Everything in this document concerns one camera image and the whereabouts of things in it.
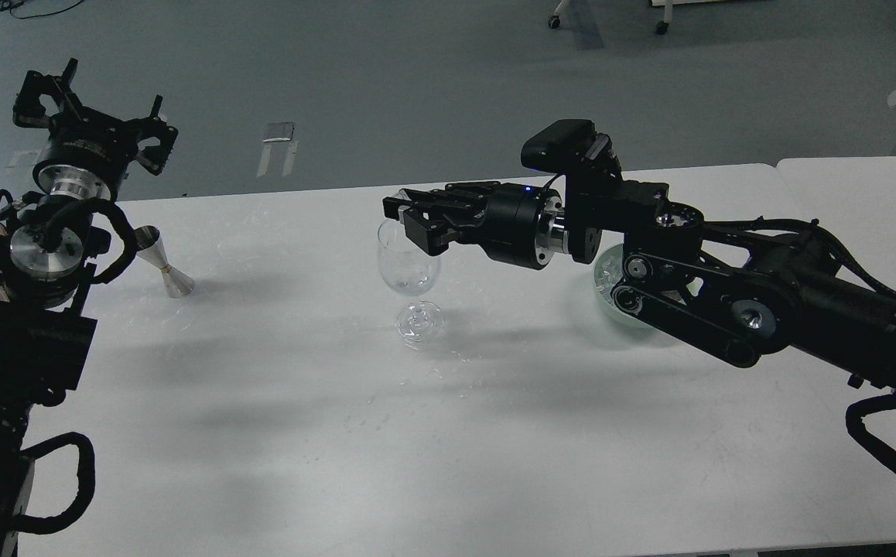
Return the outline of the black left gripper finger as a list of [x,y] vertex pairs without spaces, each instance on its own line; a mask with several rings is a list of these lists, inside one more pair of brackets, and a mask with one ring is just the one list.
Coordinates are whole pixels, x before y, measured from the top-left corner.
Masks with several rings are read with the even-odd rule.
[[86,109],[72,89],[78,66],[79,60],[69,59],[60,75],[27,71],[13,103],[13,124],[51,134],[86,127]]
[[134,161],[152,176],[164,172],[179,130],[160,114],[164,97],[156,95],[150,113],[132,120],[133,144],[137,148]]

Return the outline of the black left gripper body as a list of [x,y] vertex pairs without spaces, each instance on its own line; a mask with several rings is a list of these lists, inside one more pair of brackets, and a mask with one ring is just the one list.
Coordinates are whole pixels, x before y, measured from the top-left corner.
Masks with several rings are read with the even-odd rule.
[[41,121],[49,138],[32,179],[49,195],[116,201],[127,169],[147,138],[140,120],[122,121],[91,110],[59,112]]

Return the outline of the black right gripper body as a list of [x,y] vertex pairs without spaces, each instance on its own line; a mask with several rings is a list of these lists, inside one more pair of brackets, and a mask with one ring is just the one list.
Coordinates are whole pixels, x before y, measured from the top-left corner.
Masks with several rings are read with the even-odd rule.
[[523,184],[449,184],[451,200],[469,205],[448,216],[455,242],[476,244],[494,261],[543,269],[554,254],[568,253],[560,193]]

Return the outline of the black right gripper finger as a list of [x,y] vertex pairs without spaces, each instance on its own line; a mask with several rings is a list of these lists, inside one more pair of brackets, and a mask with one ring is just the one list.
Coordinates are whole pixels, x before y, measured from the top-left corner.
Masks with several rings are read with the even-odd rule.
[[402,213],[416,209],[431,222],[476,225],[486,217],[488,200],[500,186],[501,181],[461,181],[434,190],[402,188],[383,199],[383,215],[399,220]]
[[401,225],[406,239],[428,256],[440,256],[452,243],[490,244],[486,219],[473,210],[405,210]]

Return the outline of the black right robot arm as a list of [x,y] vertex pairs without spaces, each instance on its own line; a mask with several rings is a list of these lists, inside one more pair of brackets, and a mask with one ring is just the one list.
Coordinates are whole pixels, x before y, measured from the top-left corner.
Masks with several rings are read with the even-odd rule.
[[597,256],[604,231],[621,233],[621,275],[607,300],[639,320],[735,367],[795,347],[889,388],[852,403],[849,435],[896,473],[896,450],[865,419],[896,410],[896,290],[877,281],[816,220],[707,220],[669,200],[666,183],[625,179],[610,137],[593,122],[558,120],[520,152],[550,186],[501,181],[405,190],[383,201],[429,256],[476,244],[495,261],[543,269],[554,254]]

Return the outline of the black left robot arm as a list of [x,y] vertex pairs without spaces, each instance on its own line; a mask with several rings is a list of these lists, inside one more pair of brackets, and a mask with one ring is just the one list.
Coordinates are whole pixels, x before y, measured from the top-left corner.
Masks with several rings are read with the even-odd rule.
[[90,438],[23,440],[31,409],[61,405],[79,384],[97,329],[83,315],[91,286],[160,246],[157,229],[130,225],[117,196],[130,163],[157,176],[178,138],[161,96],[130,120],[84,105],[72,89],[78,64],[28,71],[12,107],[16,126],[49,136],[32,169],[36,190],[0,190],[0,556],[17,555],[18,536],[54,535],[90,507]]

